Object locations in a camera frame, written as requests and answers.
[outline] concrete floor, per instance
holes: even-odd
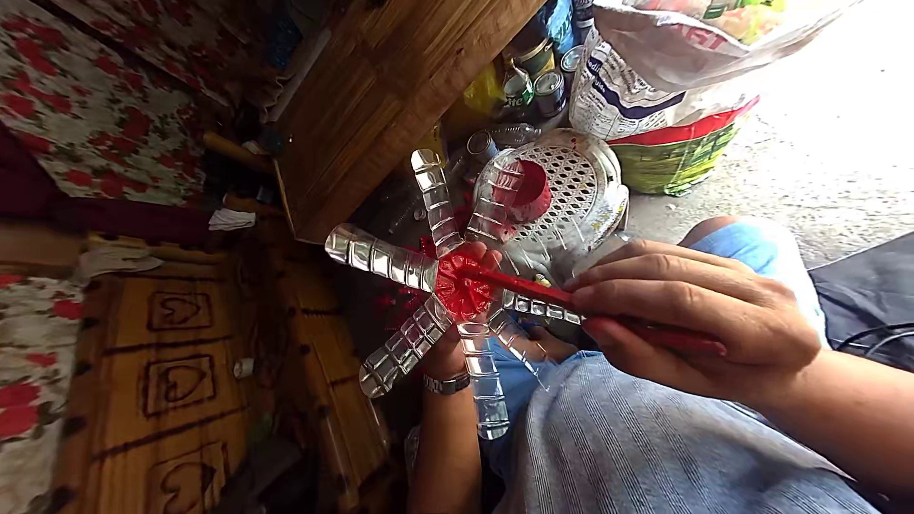
[[[766,70],[775,80],[712,176],[682,198],[632,195],[629,229],[679,241],[723,214],[777,220],[814,266],[914,230],[907,0],[869,0]]]

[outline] red paint cup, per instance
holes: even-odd
[[[517,190],[514,202],[508,208],[512,220],[527,223],[546,214],[552,205],[552,191],[546,170],[533,161],[518,161],[524,172],[524,180]]]

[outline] cable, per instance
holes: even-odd
[[[884,347],[884,346],[887,345],[888,343],[890,343],[890,342],[892,342],[892,341],[894,341],[894,340],[896,340],[896,339],[901,339],[902,337],[909,337],[909,336],[914,336],[914,332],[904,332],[904,333],[901,333],[901,334],[896,334],[895,336],[886,337],[885,339],[883,339],[883,340],[879,341],[878,343],[876,343],[875,345],[873,345],[869,350],[867,350],[867,351],[863,354],[863,356],[864,356],[864,357],[869,357],[869,356],[873,355],[873,353],[875,353],[876,350],[878,350],[878,349]]]
[[[835,347],[834,349],[840,351],[840,350],[844,349],[846,346],[848,346],[854,342],[857,342],[858,340],[860,340],[866,336],[869,336],[870,334],[875,334],[879,330],[898,330],[900,328],[914,328],[914,323],[898,323],[895,325],[882,325],[882,326],[875,327],[875,328],[868,328],[867,330],[864,330],[862,332],[857,332],[856,334],[852,335],[851,337],[848,337],[847,339],[845,339],[844,341],[839,343],[838,346]]]

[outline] white cloth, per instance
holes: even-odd
[[[238,230],[253,227],[257,221],[256,212],[241,212],[232,209],[219,209],[209,219],[210,230]]]

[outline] heart carving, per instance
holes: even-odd
[[[159,307],[165,311],[162,319],[169,325],[183,325],[200,312],[200,305],[178,296],[162,300]]]
[[[185,462],[162,477],[159,488],[168,495],[163,514],[188,514],[203,502],[216,468],[202,462]]]
[[[159,382],[164,384],[160,386],[162,398],[166,402],[180,402],[193,394],[206,377],[207,373],[202,369],[186,364],[163,369],[159,373]]]

